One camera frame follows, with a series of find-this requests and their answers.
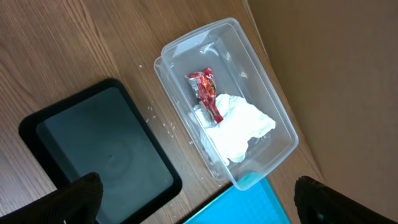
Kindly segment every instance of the candy wrapper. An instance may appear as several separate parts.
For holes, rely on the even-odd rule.
[[[223,117],[216,107],[216,83],[211,69],[207,67],[202,72],[189,74],[188,81],[197,98],[205,105],[214,120],[217,123],[222,122]]]

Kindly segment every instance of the brown cardboard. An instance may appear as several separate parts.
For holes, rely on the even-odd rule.
[[[398,1],[249,5],[326,183],[398,221]]]

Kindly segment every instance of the blue tray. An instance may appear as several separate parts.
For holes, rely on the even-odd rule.
[[[186,224],[290,223],[267,179],[246,191],[230,187]]]

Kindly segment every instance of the table surface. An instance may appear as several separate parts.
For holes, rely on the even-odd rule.
[[[268,175],[290,221],[299,223],[295,181],[323,177],[241,0],[0,0],[0,216],[55,190],[18,135],[21,120],[109,77],[124,83],[149,118],[183,181],[180,194],[144,223],[182,222],[227,189],[231,184],[213,179],[189,144],[153,69],[165,44],[226,17],[241,23],[300,137],[296,150]]]

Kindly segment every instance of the black tray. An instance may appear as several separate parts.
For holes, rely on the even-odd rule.
[[[104,184],[100,223],[141,222],[182,188],[173,165],[115,79],[26,117],[19,134],[57,188],[85,172],[99,173]],[[145,194],[151,199],[142,198]],[[106,213],[129,209],[133,213],[120,221]]]

